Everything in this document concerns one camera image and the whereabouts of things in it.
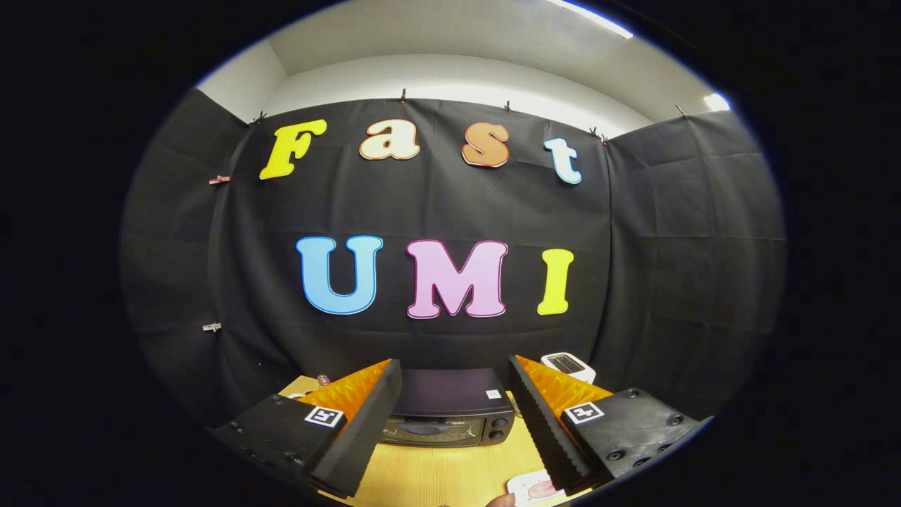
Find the blue letter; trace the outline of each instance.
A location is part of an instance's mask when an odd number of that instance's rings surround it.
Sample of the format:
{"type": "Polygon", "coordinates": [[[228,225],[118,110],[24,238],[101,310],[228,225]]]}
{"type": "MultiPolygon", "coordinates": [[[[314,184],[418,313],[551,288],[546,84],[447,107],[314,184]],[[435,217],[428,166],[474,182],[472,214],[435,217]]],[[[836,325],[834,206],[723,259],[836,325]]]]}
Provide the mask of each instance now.
{"type": "Polygon", "coordinates": [[[557,170],[557,176],[560,176],[561,180],[571,185],[582,181],[582,173],[572,170],[572,163],[569,161],[569,159],[576,158],[576,150],[569,148],[565,139],[558,137],[545,141],[544,147],[551,150],[551,156],[554,158],[554,169],[557,170]]]}
{"type": "Polygon", "coordinates": [[[329,283],[329,254],[335,249],[335,241],[323,236],[298,241],[306,299],[325,313],[335,315],[360,313],[369,308],[376,298],[376,252],[381,247],[382,238],[373,235],[355,235],[347,240],[347,249],[353,252],[357,288],[342,296],[335,294],[329,283]]]}

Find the white wall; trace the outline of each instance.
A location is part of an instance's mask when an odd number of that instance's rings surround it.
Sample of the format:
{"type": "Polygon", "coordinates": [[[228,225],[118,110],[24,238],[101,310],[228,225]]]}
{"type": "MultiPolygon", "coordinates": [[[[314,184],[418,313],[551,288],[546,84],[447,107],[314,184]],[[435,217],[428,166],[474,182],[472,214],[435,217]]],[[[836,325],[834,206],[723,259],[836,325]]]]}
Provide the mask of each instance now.
{"type": "Polygon", "coordinates": [[[268,40],[250,46],[201,81],[197,88],[245,122],[267,111],[287,74],[268,40]]]}
{"type": "Polygon", "coordinates": [[[653,123],[630,107],[569,79],[501,60],[450,54],[377,56],[308,70],[284,80],[263,110],[276,115],[346,100],[400,98],[403,88],[408,98],[496,107],[503,107],[509,100],[514,111],[586,131],[596,126],[607,137],[653,123]]]}

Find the hand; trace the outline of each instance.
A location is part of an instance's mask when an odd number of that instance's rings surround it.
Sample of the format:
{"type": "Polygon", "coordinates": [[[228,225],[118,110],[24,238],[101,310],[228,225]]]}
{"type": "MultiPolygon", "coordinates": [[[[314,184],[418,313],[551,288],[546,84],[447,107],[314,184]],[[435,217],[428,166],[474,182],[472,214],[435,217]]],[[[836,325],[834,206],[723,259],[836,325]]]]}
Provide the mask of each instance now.
{"type": "Polygon", "coordinates": [[[516,495],[513,493],[510,494],[502,494],[488,502],[488,505],[485,507],[515,507],[516,505],[516,495]]]}

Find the letter i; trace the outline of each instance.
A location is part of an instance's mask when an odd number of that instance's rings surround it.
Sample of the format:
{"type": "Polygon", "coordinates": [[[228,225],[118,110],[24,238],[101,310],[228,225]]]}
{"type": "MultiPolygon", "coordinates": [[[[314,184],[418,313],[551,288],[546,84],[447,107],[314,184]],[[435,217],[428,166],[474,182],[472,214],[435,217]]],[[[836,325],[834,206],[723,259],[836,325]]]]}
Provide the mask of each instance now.
{"type": "Polygon", "coordinates": [[[572,252],[561,248],[542,253],[542,259],[548,265],[548,278],[544,286],[544,300],[538,305],[539,315],[556,315],[569,308],[566,301],[566,278],[569,264],[574,258],[572,252]]]}

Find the letter m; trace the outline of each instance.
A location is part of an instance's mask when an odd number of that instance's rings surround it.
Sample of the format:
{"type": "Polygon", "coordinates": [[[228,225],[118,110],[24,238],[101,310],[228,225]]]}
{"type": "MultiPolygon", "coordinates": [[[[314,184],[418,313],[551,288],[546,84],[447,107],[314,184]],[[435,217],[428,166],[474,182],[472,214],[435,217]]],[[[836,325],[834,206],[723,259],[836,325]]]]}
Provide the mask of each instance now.
{"type": "Polygon", "coordinates": [[[424,239],[414,241],[406,251],[416,262],[414,304],[406,309],[412,318],[436,318],[441,309],[432,300],[438,292],[444,308],[457,315],[469,291],[472,302],[466,307],[470,317],[497,317],[506,310],[501,302],[501,262],[507,245],[499,241],[481,241],[472,247],[463,269],[457,271],[444,243],[424,239]]]}

